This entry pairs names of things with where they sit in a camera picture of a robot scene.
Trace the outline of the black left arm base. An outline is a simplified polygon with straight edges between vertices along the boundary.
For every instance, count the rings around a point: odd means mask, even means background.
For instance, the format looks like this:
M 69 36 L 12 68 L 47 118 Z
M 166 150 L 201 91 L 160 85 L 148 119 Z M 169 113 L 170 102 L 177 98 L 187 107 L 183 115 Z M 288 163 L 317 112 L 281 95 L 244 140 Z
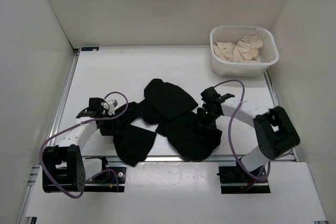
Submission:
M 127 166 L 109 156 L 89 156 L 83 159 L 86 172 L 85 192 L 123 193 Z

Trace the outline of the black trousers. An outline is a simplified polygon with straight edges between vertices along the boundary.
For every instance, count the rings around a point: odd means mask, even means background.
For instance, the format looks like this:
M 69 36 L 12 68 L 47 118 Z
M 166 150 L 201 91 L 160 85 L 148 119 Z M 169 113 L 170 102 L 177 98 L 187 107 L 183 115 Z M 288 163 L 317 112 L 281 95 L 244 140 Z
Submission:
M 167 138 L 187 161 L 202 161 L 221 143 L 216 127 L 198 126 L 193 109 L 197 102 L 182 88 L 153 79 L 144 88 L 144 99 L 116 109 L 119 133 L 113 143 L 118 157 L 128 165 L 144 161 L 159 134 Z

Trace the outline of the white plastic basket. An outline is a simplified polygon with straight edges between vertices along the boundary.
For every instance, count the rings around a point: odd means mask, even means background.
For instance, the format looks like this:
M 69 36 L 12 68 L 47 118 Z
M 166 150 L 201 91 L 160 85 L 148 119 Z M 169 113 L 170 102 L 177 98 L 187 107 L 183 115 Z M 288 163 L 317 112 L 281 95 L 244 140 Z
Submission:
M 260 77 L 279 60 L 273 35 L 259 26 L 217 26 L 209 38 L 211 68 L 218 76 Z

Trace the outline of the aluminium frame rail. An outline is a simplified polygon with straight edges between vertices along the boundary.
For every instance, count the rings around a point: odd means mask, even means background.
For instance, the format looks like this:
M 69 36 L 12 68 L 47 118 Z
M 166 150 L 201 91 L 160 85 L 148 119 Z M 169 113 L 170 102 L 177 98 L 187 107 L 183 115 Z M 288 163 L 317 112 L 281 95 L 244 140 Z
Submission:
M 76 65 L 77 65 L 77 61 L 78 61 L 81 48 L 75 48 L 73 51 L 74 51 L 73 55 L 71 56 L 71 64 L 70 64 L 70 67 L 66 75 L 66 79 L 65 79 L 64 86 L 62 88 L 61 95 L 58 99 L 57 109 L 54 112 L 54 116 L 52 118 L 52 124 L 49 127 L 47 138 L 56 134 L 60 126 L 60 121 L 61 121 L 62 114 L 65 108 L 66 100 L 67 100 L 70 86 L 72 83 L 73 75 L 75 73 L 75 69 L 76 69 Z M 36 162 L 33 162 L 33 164 L 29 166 L 29 173 L 28 173 L 29 176 L 28 176 L 27 183 L 25 184 L 26 188 L 25 188 L 24 198 L 22 200 L 19 213 L 17 215 L 17 219 L 15 223 L 36 223 L 37 221 L 37 217 L 26 217 L 26 211 L 27 211 L 28 203 L 30 201 L 30 197 L 33 191 L 33 186 L 35 185 L 35 181 L 36 181 L 35 175 L 38 174 L 39 168 L 40 168 L 39 160 L 37 160 Z

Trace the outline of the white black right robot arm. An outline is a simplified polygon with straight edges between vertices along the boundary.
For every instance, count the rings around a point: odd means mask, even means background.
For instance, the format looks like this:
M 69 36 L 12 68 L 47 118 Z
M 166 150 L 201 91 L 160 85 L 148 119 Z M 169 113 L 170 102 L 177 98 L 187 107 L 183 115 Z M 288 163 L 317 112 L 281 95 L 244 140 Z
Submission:
M 220 95 L 214 87 L 201 93 L 202 107 L 197 109 L 198 125 L 202 128 L 214 126 L 221 116 L 230 118 L 228 141 L 235 156 L 236 177 L 247 182 L 256 178 L 255 170 L 276 160 L 300 144 L 300 137 L 286 110 L 280 106 L 262 109 L 236 99 L 233 94 Z M 231 128 L 237 119 L 254 128 L 257 146 L 239 158 L 234 150 Z

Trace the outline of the beige trousers in basket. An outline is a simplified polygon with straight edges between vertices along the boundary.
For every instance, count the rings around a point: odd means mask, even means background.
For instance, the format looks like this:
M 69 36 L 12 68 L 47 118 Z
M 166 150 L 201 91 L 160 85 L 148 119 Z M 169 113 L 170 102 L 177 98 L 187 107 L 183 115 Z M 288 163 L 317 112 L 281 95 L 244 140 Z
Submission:
M 236 44 L 232 42 L 216 42 L 213 44 L 215 55 L 228 62 L 260 62 L 259 54 L 264 47 L 258 35 L 244 35 Z

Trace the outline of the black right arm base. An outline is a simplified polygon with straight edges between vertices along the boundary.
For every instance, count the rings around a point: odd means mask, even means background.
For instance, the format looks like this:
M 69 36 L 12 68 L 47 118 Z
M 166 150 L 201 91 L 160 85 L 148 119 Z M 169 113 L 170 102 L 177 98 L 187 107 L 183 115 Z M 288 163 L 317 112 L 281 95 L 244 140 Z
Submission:
M 217 176 L 222 195 L 233 194 L 269 194 L 268 180 L 259 182 L 248 176 L 239 166 L 231 163 L 219 163 Z

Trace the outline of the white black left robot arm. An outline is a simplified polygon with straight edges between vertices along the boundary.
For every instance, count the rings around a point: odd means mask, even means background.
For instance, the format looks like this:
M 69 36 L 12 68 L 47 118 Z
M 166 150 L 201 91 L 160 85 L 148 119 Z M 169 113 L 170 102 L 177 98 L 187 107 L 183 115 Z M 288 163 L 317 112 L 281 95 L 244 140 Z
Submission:
M 117 106 L 116 100 L 90 98 L 89 105 L 76 116 L 76 128 L 71 129 L 55 146 L 46 147 L 42 152 L 43 190 L 46 193 L 59 191 L 57 182 L 65 192 L 82 193 L 88 180 L 96 179 L 103 183 L 111 179 L 110 186 L 118 178 L 108 168 L 104 156 L 82 157 L 82 150 L 90 137 L 98 130 L 99 121 L 95 119 L 112 118 Z

